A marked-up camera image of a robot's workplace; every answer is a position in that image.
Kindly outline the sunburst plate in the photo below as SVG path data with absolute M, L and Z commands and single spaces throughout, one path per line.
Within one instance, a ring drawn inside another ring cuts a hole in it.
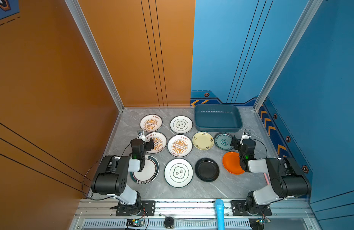
M 185 135 L 173 136 L 167 144 L 167 148 L 170 154 L 175 157 L 186 157 L 193 149 L 193 143 L 191 139 Z
M 163 124 L 162 118 L 159 115 L 150 114 L 143 117 L 140 121 L 140 128 L 145 132 L 155 132 Z
M 152 132 L 145 136 L 146 142 L 149 142 L 150 139 L 154 141 L 154 149 L 147 151 L 150 154 L 157 154 L 163 151 L 167 145 L 166 136 L 160 132 Z

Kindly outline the white flower plate back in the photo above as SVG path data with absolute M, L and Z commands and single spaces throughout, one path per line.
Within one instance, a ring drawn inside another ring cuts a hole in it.
M 192 127 L 192 120 L 186 116 L 176 116 L 170 122 L 170 128 L 177 134 L 188 133 Z

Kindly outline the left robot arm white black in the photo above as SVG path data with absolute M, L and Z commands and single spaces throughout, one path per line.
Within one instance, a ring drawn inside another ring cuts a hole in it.
M 127 185 L 129 173 L 141 172 L 146 164 L 146 152 L 154 149 L 154 140 L 148 142 L 142 139 L 131 140 L 132 153 L 117 157 L 107 155 L 101 159 L 91 184 L 94 193 L 115 198 L 117 206 L 126 212 L 137 215 L 141 211 L 141 196 L 138 191 Z

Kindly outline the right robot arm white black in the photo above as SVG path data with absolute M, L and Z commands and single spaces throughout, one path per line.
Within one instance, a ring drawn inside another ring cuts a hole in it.
M 250 138 L 232 137 L 231 146 L 238 150 L 240 167 L 246 173 L 267 173 L 270 178 L 268 185 L 249 192 L 245 203 L 237 207 L 238 210 L 249 215 L 266 214 L 272 203 L 288 197 L 310 195 L 311 183 L 294 158 L 256 159 L 256 142 Z

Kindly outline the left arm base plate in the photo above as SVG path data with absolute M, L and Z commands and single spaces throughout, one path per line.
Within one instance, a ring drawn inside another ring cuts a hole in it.
M 122 205 L 116 206 L 116 216 L 142 216 L 147 214 L 148 216 L 154 216 L 155 204 L 153 200 L 136 201 L 134 205 Z

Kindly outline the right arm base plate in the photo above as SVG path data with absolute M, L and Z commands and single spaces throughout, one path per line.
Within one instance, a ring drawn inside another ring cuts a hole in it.
M 234 216 L 272 216 L 269 205 L 257 205 L 254 201 L 232 200 L 231 210 Z

